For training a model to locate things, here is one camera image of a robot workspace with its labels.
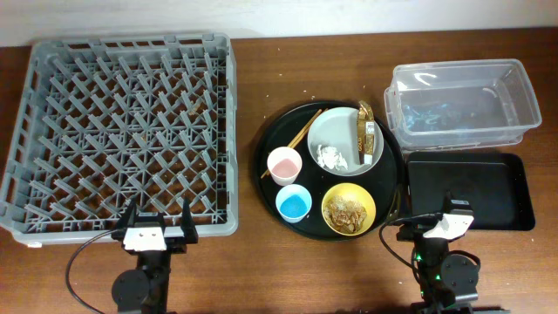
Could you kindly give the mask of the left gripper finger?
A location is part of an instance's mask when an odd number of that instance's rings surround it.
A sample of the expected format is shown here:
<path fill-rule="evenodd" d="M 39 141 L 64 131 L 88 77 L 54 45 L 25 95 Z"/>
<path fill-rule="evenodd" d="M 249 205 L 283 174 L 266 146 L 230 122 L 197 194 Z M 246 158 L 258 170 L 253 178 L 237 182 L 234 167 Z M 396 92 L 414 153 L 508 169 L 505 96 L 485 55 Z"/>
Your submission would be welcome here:
<path fill-rule="evenodd" d="M 128 227 L 134 224 L 136 209 L 137 209 L 136 199 L 132 198 L 127 203 L 124 213 L 117 221 L 117 229 L 127 229 Z"/>
<path fill-rule="evenodd" d="M 190 201 L 185 198 L 182 204 L 180 228 L 185 238 L 196 237 L 196 227 L 190 211 Z"/>

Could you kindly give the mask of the yellow plastic bowl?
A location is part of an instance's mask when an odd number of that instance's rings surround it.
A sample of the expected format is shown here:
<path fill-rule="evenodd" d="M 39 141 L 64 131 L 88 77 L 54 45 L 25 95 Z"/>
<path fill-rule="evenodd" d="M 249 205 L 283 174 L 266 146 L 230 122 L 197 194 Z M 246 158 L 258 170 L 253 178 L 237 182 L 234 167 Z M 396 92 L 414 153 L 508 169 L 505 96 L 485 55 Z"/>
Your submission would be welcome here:
<path fill-rule="evenodd" d="M 321 212 L 322 212 L 323 219 L 324 219 L 323 209 L 325 207 L 325 204 L 333 196 L 336 196 L 336 195 L 342 196 L 345 199 L 351 199 L 351 200 L 354 200 L 354 201 L 359 201 L 365 207 L 365 210 L 367 212 L 367 217 L 364 220 L 362 228 L 358 232 L 356 232 L 355 234 L 345 234 L 345 233 L 340 233 L 338 231 L 335 231 L 325 221 L 327 226 L 341 236 L 360 236 L 360 235 L 362 235 L 376 221 L 376 213 L 377 213 L 376 203 L 374 202 L 372 196 L 370 195 L 370 193 L 366 189 L 358 186 L 357 184 L 354 184 L 354 183 L 339 183 L 339 184 L 333 186 L 332 188 L 330 188 L 325 193 L 325 195 L 322 199 Z"/>

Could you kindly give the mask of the light blue plastic cup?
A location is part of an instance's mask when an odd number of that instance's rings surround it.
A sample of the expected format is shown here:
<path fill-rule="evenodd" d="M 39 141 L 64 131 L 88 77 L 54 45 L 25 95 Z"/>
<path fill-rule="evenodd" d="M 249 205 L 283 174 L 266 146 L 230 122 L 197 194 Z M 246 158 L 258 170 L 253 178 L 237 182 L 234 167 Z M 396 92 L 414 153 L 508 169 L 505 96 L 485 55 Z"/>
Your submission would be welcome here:
<path fill-rule="evenodd" d="M 312 208 L 312 197 L 307 188 L 290 184 L 279 190 L 276 196 L 276 209 L 288 223 L 300 222 Z"/>

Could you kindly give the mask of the peanut and rice food scraps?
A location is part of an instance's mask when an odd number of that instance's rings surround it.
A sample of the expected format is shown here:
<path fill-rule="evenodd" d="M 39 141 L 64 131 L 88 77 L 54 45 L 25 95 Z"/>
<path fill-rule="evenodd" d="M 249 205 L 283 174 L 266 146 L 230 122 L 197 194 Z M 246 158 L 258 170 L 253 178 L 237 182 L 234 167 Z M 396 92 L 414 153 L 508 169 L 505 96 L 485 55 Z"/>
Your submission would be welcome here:
<path fill-rule="evenodd" d="M 323 209 L 324 219 L 335 231 L 345 234 L 358 232 L 367 217 L 365 207 L 359 202 L 333 196 Z"/>

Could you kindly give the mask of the pink plastic cup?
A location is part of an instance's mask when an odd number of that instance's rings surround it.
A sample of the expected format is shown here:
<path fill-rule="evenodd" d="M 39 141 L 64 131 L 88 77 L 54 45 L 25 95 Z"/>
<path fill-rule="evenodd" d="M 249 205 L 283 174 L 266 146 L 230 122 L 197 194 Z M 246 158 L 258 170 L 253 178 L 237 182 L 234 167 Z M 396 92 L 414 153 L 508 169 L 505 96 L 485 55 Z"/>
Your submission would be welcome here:
<path fill-rule="evenodd" d="M 278 147 L 267 158 L 273 181 L 280 186 L 292 184 L 302 170 L 302 157 L 291 147 Z"/>

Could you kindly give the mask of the gold foil snack wrapper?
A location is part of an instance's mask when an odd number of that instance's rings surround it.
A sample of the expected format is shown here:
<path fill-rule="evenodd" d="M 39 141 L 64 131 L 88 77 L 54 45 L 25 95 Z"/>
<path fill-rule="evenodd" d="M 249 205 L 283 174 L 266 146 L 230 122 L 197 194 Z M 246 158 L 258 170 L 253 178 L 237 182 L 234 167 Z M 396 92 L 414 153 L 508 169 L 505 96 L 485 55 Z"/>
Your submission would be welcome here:
<path fill-rule="evenodd" d="M 363 100 L 358 102 L 357 152 L 361 164 L 371 165 L 375 145 L 375 119 L 371 106 Z"/>

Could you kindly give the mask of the grey round plate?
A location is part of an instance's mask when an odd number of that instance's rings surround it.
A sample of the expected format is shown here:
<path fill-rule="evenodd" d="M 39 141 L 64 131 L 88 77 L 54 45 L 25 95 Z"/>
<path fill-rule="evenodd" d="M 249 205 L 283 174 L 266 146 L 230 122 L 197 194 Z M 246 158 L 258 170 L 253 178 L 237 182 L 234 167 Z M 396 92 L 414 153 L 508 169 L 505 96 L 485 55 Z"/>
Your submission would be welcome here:
<path fill-rule="evenodd" d="M 329 170 L 338 176 L 356 176 L 371 170 L 379 162 L 384 150 L 384 137 L 379 124 L 375 121 L 375 145 L 372 164 L 361 164 L 357 152 L 357 109 L 337 107 L 322 113 L 311 125 L 307 144 L 310 156 L 317 164 L 317 148 L 319 145 L 335 147 L 348 163 L 347 170 Z"/>

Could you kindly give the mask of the white tissue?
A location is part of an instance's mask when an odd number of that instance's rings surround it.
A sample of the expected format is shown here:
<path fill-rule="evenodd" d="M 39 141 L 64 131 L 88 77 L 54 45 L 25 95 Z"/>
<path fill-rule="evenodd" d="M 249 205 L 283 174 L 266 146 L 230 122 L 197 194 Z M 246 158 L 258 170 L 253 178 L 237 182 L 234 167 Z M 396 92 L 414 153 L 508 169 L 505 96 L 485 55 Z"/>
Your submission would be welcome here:
<path fill-rule="evenodd" d="M 342 154 L 330 146 L 319 145 L 317 148 L 317 164 L 329 170 L 347 170 L 348 163 Z"/>

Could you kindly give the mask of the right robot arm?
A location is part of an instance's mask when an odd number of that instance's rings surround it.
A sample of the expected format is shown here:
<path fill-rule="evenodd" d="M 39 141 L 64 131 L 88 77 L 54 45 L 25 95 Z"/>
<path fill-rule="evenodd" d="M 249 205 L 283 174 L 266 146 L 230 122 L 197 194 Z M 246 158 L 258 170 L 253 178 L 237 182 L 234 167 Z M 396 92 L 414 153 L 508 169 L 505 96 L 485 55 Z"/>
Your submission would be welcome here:
<path fill-rule="evenodd" d="M 505 313 L 501 307 L 475 308 L 479 299 L 480 259 L 449 244 L 465 235 L 473 222 L 468 201 L 447 195 L 434 213 L 397 220 L 397 240 L 413 244 L 410 265 L 422 301 L 411 305 L 416 314 Z"/>

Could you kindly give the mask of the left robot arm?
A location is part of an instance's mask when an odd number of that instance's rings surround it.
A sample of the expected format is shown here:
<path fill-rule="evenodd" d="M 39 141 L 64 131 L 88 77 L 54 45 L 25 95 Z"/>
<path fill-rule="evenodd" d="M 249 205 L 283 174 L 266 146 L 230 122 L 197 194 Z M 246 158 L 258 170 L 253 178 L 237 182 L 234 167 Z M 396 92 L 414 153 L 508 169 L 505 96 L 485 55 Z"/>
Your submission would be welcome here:
<path fill-rule="evenodd" d="M 161 213 L 140 213 L 131 201 L 113 229 L 112 239 L 137 257 L 136 267 L 122 272 L 112 285 L 112 299 L 119 313 L 165 313 L 171 257 L 185 254 L 188 244 L 199 240 L 190 212 L 190 202 L 182 205 L 177 236 L 164 236 L 167 225 Z"/>

